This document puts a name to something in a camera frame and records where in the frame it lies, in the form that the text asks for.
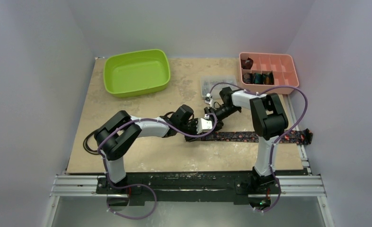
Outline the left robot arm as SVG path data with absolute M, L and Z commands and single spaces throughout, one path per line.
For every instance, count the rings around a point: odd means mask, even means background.
M 194 118 L 194 111 L 187 105 L 175 112 L 147 119 L 129 115 L 121 110 L 103 126 L 93 132 L 108 174 L 108 188 L 114 193 L 126 189 L 126 172 L 123 157 L 134 141 L 142 137 L 167 138 L 181 133 L 187 141 L 212 129 L 212 122 Z

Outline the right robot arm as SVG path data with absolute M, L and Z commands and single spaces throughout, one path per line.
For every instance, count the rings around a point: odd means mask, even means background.
M 275 182 L 275 155 L 281 135 L 288 127 L 288 118 L 276 93 L 251 94 L 246 90 L 223 88 L 219 95 L 222 104 L 214 107 L 212 95 L 207 93 L 204 102 L 205 114 L 213 114 L 218 122 L 231 114 L 246 108 L 251 111 L 252 124 L 258 136 L 258 154 L 252 169 L 250 186 L 256 192 L 263 192 Z

